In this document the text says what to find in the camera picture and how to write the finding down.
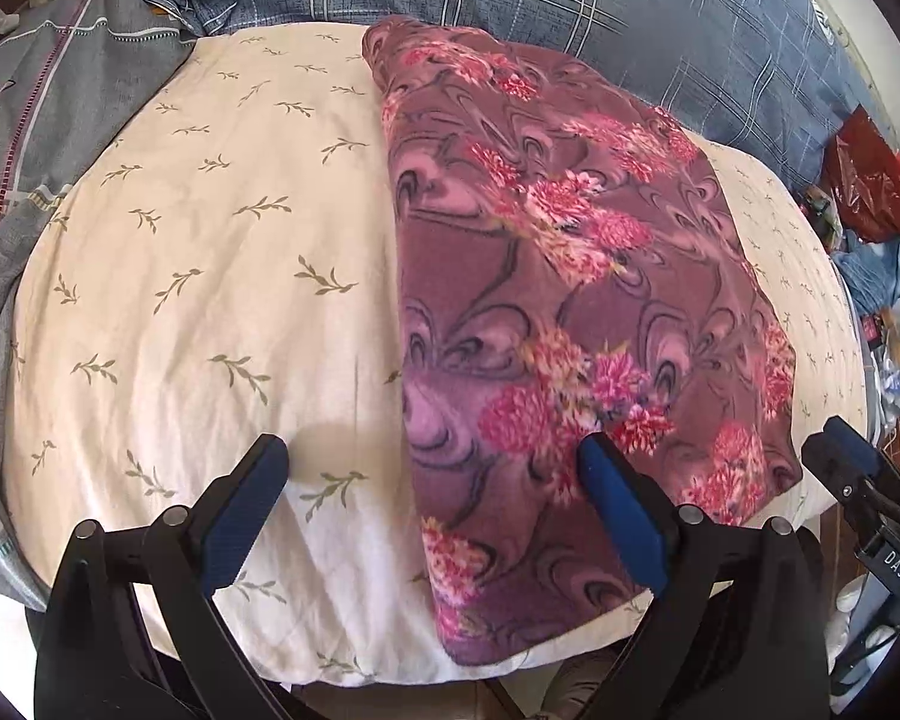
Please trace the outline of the blue plaid pillow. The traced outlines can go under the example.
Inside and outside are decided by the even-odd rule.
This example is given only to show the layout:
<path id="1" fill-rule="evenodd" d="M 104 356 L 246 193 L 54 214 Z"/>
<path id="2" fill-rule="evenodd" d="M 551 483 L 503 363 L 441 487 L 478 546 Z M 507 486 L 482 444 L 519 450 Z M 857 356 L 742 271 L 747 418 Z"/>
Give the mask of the blue plaid pillow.
<path id="1" fill-rule="evenodd" d="M 193 34 L 406 15 L 571 54 L 692 130 L 814 184 L 875 94 L 814 0 L 148 0 Z"/>

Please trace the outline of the cream leaf-print pillow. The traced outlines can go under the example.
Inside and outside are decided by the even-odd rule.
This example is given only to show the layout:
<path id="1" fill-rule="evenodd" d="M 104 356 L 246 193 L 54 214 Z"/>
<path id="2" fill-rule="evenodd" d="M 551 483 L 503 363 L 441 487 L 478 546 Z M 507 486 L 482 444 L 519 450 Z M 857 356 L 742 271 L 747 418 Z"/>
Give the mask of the cream leaf-print pillow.
<path id="1" fill-rule="evenodd" d="M 437 684 L 541 667 L 621 639 L 631 600 L 505 660 L 464 667 L 437 634 L 401 391 L 395 204 L 367 28 L 205 39 L 41 234 L 16 299 L 2 484 L 22 554 L 52 578 L 73 528 L 152 522 L 257 437 L 290 477 L 215 603 L 261 673 Z M 774 172 L 707 156 L 795 353 L 793 449 L 866 423 L 844 285 Z M 803 470 L 748 522 L 805 522 Z"/>

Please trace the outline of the red plastic bag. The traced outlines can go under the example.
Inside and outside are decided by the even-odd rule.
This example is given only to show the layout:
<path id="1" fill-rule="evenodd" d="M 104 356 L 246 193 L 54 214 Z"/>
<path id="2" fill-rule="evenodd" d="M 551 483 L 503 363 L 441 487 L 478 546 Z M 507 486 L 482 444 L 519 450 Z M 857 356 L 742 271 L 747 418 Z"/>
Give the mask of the red plastic bag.
<path id="1" fill-rule="evenodd" d="M 821 185 L 836 200 L 842 224 L 862 241 L 900 238 L 900 151 L 862 106 L 827 142 Z"/>

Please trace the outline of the grey star-print bedsheet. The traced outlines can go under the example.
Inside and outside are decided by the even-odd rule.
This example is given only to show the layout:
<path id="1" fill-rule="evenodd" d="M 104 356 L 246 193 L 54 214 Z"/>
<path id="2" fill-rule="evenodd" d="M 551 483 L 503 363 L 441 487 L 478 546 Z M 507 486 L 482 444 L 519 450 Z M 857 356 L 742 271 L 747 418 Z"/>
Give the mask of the grey star-print bedsheet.
<path id="1" fill-rule="evenodd" d="M 27 260 L 66 193 L 188 54 L 144 0 L 53 0 L 0 41 L 0 470 Z M 0 593 L 34 610 L 48 600 L 1 497 Z"/>

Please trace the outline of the pile of mixed clutter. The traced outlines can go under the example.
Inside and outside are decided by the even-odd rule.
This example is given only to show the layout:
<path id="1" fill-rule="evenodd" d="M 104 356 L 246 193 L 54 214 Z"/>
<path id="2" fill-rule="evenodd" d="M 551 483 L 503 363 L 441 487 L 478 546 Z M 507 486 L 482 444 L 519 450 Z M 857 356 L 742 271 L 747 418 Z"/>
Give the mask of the pile of mixed clutter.
<path id="1" fill-rule="evenodd" d="M 855 244 L 873 244 L 862 241 L 852 229 L 842 224 L 836 200 L 816 185 L 805 192 L 800 205 L 831 260 L 836 250 L 848 250 Z M 845 283 L 844 288 L 850 298 Z M 852 298 L 850 305 L 862 335 L 865 395 L 873 410 L 871 431 L 886 436 L 900 422 L 900 300 L 891 309 L 866 317 L 857 316 Z"/>

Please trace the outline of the pink floral garment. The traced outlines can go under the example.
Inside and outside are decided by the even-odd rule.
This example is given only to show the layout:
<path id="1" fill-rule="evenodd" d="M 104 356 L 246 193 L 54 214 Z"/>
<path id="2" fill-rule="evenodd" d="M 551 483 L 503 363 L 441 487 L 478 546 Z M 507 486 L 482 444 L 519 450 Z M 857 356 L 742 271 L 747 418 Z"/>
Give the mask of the pink floral garment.
<path id="1" fill-rule="evenodd" d="M 800 481 L 795 353 L 668 112 L 476 28 L 393 16 L 362 54 L 437 634 L 482 667 L 637 593 L 578 479 L 585 437 L 728 525 Z"/>

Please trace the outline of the light blue cloth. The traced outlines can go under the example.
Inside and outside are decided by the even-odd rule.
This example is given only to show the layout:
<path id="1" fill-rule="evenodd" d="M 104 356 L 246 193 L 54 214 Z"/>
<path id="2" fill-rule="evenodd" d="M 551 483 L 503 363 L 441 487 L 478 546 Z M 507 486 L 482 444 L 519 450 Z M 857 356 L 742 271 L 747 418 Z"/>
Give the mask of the light blue cloth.
<path id="1" fill-rule="evenodd" d="M 836 250 L 832 261 L 847 284 L 857 316 L 879 314 L 900 300 L 900 238 Z"/>

